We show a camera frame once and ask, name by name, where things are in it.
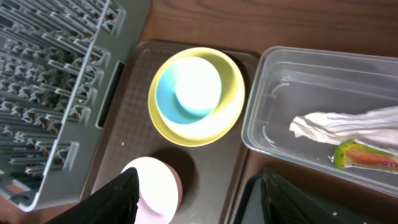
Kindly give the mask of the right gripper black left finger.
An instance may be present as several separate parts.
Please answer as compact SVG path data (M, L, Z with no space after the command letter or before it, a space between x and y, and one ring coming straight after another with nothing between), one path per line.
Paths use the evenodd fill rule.
M138 173L132 167L48 222L50 224L133 224L136 221L138 201Z

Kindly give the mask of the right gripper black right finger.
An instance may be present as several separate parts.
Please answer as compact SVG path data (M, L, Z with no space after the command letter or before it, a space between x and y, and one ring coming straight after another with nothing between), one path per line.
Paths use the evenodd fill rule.
M266 223L341 223L341 220L319 207L276 171L263 169L261 179L261 205Z

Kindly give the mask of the pink bowl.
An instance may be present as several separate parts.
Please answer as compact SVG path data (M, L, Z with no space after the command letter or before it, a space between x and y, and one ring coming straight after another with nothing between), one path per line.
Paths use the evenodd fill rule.
M154 158L140 157L128 163L123 171L135 168L139 180L137 224L169 224L182 197L180 176L170 165Z

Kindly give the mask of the green yellow snack wrapper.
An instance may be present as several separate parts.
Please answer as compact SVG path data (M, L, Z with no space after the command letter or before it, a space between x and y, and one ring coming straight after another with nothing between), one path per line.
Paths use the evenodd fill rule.
M384 149L352 139L337 146L333 157L339 169L355 167L397 173L396 149Z

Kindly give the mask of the white napkin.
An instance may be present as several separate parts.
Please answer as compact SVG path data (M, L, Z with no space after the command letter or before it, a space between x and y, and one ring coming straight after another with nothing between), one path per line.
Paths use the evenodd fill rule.
M296 116L289 126L295 137L339 145L359 140L378 147L397 149L397 106L363 114L314 112Z

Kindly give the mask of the white plastic cup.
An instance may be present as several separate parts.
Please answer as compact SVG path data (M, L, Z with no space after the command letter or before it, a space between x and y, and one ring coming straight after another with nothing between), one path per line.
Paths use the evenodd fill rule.
M176 74L175 94L184 109L206 116L218 105L221 78L213 64L200 57L187 57L173 64Z

